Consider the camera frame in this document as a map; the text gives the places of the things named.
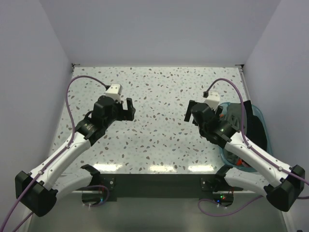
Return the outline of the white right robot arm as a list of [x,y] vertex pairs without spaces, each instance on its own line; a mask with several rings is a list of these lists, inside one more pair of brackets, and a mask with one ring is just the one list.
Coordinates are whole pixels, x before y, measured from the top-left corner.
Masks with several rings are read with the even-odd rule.
[[206,103],[189,101],[184,120],[198,126],[199,134],[207,141],[232,152],[247,162],[257,173],[248,173],[232,166],[224,166],[224,173],[216,176],[215,184],[221,190],[239,187],[266,197],[268,202],[283,212],[290,210],[305,185],[305,170],[290,166],[253,143],[240,130],[219,117],[218,107],[212,110]]

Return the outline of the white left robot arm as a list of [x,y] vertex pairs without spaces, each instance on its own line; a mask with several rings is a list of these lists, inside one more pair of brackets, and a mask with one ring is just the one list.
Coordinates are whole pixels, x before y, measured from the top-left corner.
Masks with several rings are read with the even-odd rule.
[[71,137],[40,166],[29,173],[20,171],[15,177],[16,198],[36,216],[45,216],[54,207],[59,190],[54,184],[68,166],[105,135],[115,121],[133,121],[136,109],[131,98],[116,101],[100,96],[72,131]]

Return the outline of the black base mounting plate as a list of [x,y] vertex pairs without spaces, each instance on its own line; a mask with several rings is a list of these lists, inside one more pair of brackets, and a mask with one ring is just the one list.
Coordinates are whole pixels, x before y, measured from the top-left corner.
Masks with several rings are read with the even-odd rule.
[[215,174],[100,174],[79,190],[110,191],[109,201],[119,198],[208,198],[219,191],[242,190],[229,186]]

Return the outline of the grey green t shirt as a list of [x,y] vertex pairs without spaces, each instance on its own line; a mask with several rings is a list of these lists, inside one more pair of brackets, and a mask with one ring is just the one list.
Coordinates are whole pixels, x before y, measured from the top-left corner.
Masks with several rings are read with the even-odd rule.
[[231,125],[240,130],[241,126],[241,105],[240,103],[224,102],[220,104],[223,107],[221,118],[228,121]]

